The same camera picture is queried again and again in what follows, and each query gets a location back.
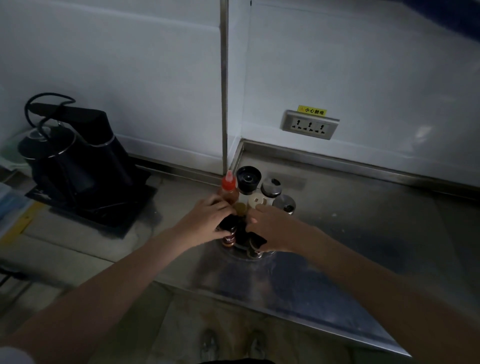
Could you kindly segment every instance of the outlet panel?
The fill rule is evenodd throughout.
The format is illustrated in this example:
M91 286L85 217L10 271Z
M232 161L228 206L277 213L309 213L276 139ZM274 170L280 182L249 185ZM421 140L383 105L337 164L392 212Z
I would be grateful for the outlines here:
M286 110L281 128L286 132L330 140L339 122L338 119Z

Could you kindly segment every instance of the white sleeve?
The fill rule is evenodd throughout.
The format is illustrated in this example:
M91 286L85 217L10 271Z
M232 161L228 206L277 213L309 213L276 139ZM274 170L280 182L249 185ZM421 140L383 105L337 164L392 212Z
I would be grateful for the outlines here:
M35 364L25 352L9 347L0 348L0 364Z

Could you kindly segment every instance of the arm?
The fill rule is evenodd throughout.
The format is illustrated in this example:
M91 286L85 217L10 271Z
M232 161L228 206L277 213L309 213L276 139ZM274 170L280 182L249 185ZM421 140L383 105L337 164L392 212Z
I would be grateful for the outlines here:
M155 276L185 250L229 235L215 231L232 207L218 196L199 201L175 227L30 318L2 346L29 353L35 363L84 363Z
M267 240L262 250L300 254L349 292L420 363L478 361L480 330L447 304L321 230L272 206L249 210L247 231Z

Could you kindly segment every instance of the person's left hand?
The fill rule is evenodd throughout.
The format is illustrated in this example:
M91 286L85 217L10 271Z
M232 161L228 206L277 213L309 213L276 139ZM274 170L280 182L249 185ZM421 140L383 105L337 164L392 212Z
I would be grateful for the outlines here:
M173 228L177 236L189 249L214 239L230 235L228 231L216 231L220 222L228 215L236 212L234 208L220 196L213 194L200 200Z

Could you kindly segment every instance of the hand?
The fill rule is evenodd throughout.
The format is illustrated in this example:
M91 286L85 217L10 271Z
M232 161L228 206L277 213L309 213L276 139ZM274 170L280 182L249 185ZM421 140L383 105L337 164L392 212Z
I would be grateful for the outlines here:
M257 205L247 213L247 228L266 239L262 252L282 251L298 253L298 244L320 231L305 224L277 207Z
M213 194L200 200L195 207L186 214L172 230L181 239L185 248L221 239L230 235L228 231L216 231L220 222L228 215L236 215L235 210L220 196Z

